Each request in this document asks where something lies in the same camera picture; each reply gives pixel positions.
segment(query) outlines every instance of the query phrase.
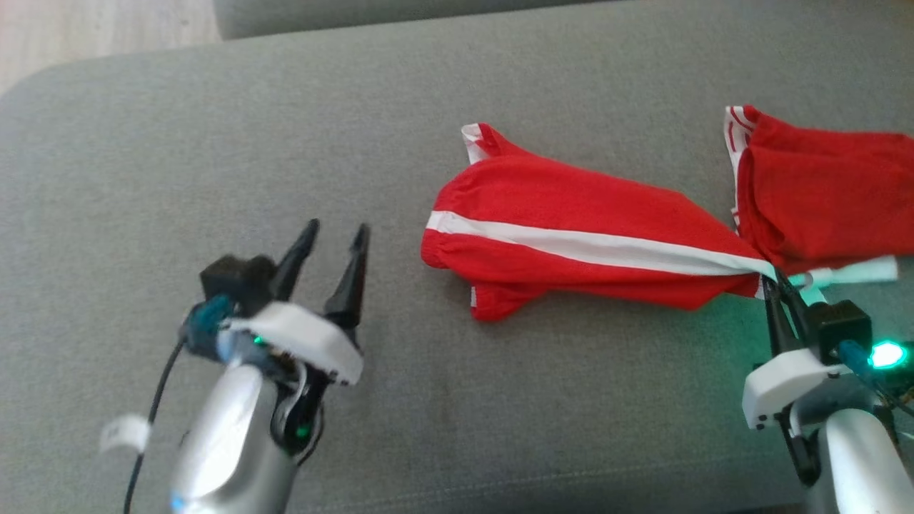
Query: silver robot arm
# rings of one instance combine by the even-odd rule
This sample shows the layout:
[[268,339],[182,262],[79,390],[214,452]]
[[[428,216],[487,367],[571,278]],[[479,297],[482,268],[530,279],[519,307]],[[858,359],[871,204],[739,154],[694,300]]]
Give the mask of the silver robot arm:
[[325,389],[358,383],[368,227],[322,315],[288,303],[318,228],[312,220],[279,265],[227,255],[200,274],[207,301],[188,315],[181,338],[194,355],[227,367],[181,444],[172,512],[284,512],[323,432]]
[[254,366],[226,369],[181,446],[171,508],[186,514],[280,514],[297,459],[271,436],[279,392]]
[[893,410],[914,414],[914,348],[874,345],[869,316],[851,302],[807,306],[783,276],[764,282],[773,357],[746,378],[749,428],[782,433],[808,512],[911,512]]

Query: wooden floor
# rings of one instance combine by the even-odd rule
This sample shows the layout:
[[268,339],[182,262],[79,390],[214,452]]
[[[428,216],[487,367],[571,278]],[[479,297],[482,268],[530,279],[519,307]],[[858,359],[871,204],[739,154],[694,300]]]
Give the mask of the wooden floor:
[[0,94],[55,64],[218,41],[212,0],[0,0]]

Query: white label tag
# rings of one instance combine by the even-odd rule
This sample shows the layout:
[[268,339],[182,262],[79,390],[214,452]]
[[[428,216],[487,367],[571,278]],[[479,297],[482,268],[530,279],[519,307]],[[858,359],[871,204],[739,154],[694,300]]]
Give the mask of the white label tag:
[[153,427],[139,414],[125,414],[106,424],[101,429],[99,453],[103,454],[118,446],[129,446],[139,453],[146,451],[149,434]]

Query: green led light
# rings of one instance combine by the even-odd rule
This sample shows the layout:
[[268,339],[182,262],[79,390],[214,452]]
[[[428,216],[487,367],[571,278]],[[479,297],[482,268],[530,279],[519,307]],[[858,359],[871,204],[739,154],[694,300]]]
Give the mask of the green led light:
[[908,351],[900,344],[892,341],[883,341],[873,346],[873,353],[869,355],[869,362],[875,369],[894,368],[904,362]]

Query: gray fabric surface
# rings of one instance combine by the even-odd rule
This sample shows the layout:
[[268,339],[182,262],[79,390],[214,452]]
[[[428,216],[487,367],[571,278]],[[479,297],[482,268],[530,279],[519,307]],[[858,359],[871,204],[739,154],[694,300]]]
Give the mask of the gray fabric surface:
[[[723,512],[799,501],[774,432],[741,418],[763,308],[695,313],[550,294],[506,321],[426,268],[430,206],[486,121],[542,155],[733,195],[723,106],[914,133],[910,2],[638,2],[267,37],[55,68],[0,99],[0,511],[113,512],[132,456],[101,426],[145,412],[175,328],[223,252],[324,228],[296,300],[318,306],[373,224],[364,381],[290,512]],[[897,284],[832,291],[914,335]],[[217,377],[181,358],[136,494],[161,512]]]
[[587,4],[596,0],[213,0],[223,39],[446,16]]

